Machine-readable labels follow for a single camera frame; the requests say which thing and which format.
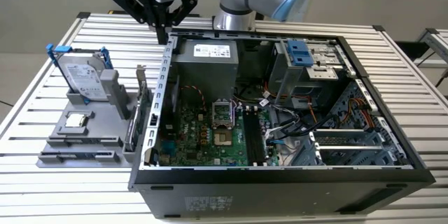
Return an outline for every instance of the power supply label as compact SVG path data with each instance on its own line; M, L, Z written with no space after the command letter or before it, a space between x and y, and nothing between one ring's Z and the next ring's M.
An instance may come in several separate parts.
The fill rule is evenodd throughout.
M187 211L228 211L234 196L186 197Z
M104 88L98 77L96 69L88 64L66 64L68 76L75 83L79 93L91 100L107 99Z
M195 57L231 58L231 46L228 45L195 45Z

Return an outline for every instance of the green circuit board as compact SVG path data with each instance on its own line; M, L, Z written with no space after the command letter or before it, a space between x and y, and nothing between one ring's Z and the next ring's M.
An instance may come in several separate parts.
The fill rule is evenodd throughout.
M204 113L200 108L187 105L182 108L178 138L170 151L171 166L247 166L247 146L244 139L243 109L235 110L235 126L231 130L212 128L212 113ZM270 114L260 110L260 124L270 124ZM226 135L220 142L218 135ZM168 153L163 151L164 162ZM268 160L270 165L278 165L276 154Z

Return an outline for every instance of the aluminum table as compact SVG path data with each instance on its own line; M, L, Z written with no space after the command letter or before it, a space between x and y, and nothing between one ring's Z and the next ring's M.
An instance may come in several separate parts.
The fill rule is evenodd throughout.
M186 28L211 29L210 18L188 18ZM186 223L448 223L448 101L388 34L372 26L258 21L263 33L344 36L392 114L438 182L367 216L319 218L220 218ZM162 51L155 33L128 15L79 17L60 45L110 50L120 83L138 89L135 69L146 65L156 85ZM46 146L67 105L67 85L50 60L0 125L2 223L126 222L156 220L140 194L128 192L130 168L39 168Z

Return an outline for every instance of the motherboard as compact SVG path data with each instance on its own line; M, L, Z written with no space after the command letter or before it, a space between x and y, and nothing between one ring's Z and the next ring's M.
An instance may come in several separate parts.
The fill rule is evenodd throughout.
M230 116L226 115L224 104L204 111L199 107L182 106L178 125L178 137L175 141L163 141L160 162L171 166L247 166L251 164L251 149L248 146L244 122L246 108L236 108L230 105ZM263 134L271 127L270 113L267 110L258 110L256 123L258 133L251 143L256 142L263 151L266 165L278 165L276 154L263 143ZM216 118L220 121L230 121L232 124L218 126Z

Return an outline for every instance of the blue drive bay latch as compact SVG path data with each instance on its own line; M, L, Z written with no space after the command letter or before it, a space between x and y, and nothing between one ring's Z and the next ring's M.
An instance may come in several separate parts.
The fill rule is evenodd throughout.
M314 57L304 41L288 40L287 51L292 59L292 65L311 67L315 64Z

